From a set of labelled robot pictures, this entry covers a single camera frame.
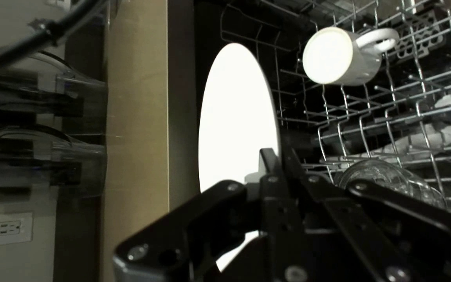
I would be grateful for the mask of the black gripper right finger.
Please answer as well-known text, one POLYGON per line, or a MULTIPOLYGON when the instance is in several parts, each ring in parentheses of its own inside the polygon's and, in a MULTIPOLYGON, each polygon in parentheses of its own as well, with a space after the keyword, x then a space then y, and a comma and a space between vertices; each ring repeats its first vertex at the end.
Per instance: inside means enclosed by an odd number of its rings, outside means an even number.
POLYGON ((357 178, 338 188, 285 158, 307 232, 336 233, 375 282, 451 282, 451 213, 357 178))

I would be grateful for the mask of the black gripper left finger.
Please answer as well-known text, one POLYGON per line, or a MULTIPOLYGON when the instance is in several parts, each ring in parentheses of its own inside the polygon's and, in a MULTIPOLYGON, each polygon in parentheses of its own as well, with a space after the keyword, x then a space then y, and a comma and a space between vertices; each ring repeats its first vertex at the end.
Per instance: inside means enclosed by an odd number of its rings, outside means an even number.
POLYGON ((305 279, 303 225, 281 161, 260 152, 253 183, 220 180, 114 247, 115 282, 305 279))

